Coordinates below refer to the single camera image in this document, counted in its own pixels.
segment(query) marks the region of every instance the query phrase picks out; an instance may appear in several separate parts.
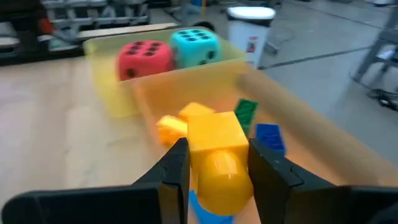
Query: sticker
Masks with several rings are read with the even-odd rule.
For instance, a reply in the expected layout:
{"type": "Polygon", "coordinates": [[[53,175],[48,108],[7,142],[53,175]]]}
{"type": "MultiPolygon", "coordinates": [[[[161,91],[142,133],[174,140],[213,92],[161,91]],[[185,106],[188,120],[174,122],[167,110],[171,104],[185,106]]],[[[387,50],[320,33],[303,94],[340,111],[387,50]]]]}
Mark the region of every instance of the sticker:
{"type": "Polygon", "coordinates": [[[249,37],[246,53],[253,53],[256,50],[257,39],[258,37],[249,37]]]}

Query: orange block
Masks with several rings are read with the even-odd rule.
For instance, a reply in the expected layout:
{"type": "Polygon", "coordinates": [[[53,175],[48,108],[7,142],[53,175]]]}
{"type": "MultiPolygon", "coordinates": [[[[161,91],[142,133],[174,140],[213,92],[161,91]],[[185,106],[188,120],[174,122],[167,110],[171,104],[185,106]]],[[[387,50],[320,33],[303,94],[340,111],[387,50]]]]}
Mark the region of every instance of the orange block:
{"type": "Polygon", "coordinates": [[[185,106],[182,110],[180,110],[178,117],[188,122],[189,117],[193,116],[203,116],[208,114],[213,114],[215,110],[208,108],[207,106],[203,106],[196,102],[191,102],[187,106],[185,106]]]}
{"type": "Polygon", "coordinates": [[[163,116],[157,123],[160,140],[173,145],[179,138],[187,137],[187,123],[171,115],[163,116]]]}
{"type": "Polygon", "coordinates": [[[249,143],[235,113],[190,117],[188,143],[200,205],[217,215],[242,210],[253,186],[246,170],[249,143]]]}

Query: cyan die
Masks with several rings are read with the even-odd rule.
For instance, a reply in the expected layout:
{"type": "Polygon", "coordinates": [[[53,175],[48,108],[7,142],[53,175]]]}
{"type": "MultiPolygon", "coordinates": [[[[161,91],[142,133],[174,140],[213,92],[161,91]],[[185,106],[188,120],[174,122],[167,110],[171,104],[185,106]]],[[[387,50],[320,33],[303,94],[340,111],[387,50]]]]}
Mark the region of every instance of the cyan die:
{"type": "Polygon", "coordinates": [[[177,68],[219,62],[221,46],[216,34],[205,29],[187,29],[171,36],[170,45],[174,51],[177,68]]]}

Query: red die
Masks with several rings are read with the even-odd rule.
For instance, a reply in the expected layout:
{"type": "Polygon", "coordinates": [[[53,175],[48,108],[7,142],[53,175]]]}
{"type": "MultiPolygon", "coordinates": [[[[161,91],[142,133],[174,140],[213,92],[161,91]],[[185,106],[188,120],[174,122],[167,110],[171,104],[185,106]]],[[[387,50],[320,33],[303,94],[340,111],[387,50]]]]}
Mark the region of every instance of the red die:
{"type": "Polygon", "coordinates": [[[160,41],[136,41],[125,45],[119,53],[118,72],[121,81],[173,69],[173,50],[160,41]]]}

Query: trash can lid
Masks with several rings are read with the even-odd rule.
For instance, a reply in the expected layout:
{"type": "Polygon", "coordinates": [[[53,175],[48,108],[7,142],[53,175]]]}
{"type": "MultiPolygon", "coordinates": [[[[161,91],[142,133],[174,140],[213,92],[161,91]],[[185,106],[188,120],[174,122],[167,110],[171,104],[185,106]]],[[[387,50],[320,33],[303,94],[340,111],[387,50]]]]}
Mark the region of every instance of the trash can lid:
{"type": "Polygon", "coordinates": [[[275,10],[268,7],[229,7],[228,14],[237,19],[273,19],[275,10]]]}

